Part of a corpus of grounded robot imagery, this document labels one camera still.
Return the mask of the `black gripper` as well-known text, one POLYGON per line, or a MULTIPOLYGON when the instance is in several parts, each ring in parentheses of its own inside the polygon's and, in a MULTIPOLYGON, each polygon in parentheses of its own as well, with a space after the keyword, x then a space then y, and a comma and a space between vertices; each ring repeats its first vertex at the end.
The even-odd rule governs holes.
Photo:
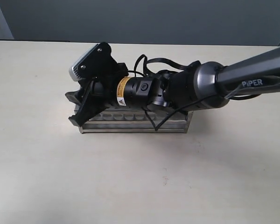
POLYGON ((77 113, 68 119, 74 126, 82 126, 110 107, 148 109, 157 88, 158 81, 152 77, 105 77, 95 80, 88 96, 83 97, 84 90, 65 93, 70 102, 80 105, 77 113))

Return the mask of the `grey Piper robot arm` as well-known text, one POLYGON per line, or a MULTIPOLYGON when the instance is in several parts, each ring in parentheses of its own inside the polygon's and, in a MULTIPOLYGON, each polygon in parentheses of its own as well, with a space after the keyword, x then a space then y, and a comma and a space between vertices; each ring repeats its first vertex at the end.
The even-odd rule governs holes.
POLYGON ((81 127, 111 107, 142 110, 146 117, 153 112, 166 122, 190 111, 224 107, 230 100, 280 92, 280 47, 229 66, 200 61, 181 65, 144 54, 135 62, 140 63, 142 72, 116 62, 106 42, 82 55, 69 71, 80 86, 65 94, 78 106, 70 122, 81 127))

